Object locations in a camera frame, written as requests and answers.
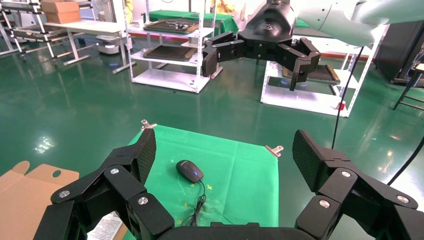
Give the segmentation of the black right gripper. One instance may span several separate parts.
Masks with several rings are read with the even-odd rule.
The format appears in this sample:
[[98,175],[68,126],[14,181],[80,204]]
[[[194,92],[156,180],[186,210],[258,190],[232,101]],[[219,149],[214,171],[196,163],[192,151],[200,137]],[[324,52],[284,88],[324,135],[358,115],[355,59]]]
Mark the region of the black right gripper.
[[305,37],[292,44],[296,14],[287,2],[268,2],[237,36],[224,32],[205,41],[202,76],[209,77],[217,64],[238,58],[275,61],[292,72],[289,90],[317,70],[321,53]]

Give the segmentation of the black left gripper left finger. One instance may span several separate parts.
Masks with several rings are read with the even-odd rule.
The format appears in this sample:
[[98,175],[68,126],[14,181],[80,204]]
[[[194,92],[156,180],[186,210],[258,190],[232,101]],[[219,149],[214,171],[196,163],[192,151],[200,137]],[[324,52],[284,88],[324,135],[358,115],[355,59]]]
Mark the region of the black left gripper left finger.
[[98,169],[55,191],[34,238],[85,240],[114,212],[136,239],[159,239],[175,221],[145,186],[156,149],[155,131],[145,129],[134,144],[113,149]]

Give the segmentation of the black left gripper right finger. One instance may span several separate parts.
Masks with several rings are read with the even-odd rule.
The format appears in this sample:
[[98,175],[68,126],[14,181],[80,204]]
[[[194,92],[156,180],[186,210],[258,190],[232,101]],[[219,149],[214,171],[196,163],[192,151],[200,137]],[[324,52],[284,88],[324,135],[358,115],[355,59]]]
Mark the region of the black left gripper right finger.
[[409,195],[360,171],[341,151],[319,145],[296,131],[292,156],[314,197],[295,227],[315,240],[327,240],[342,216],[354,219],[377,240],[421,240],[424,214]]

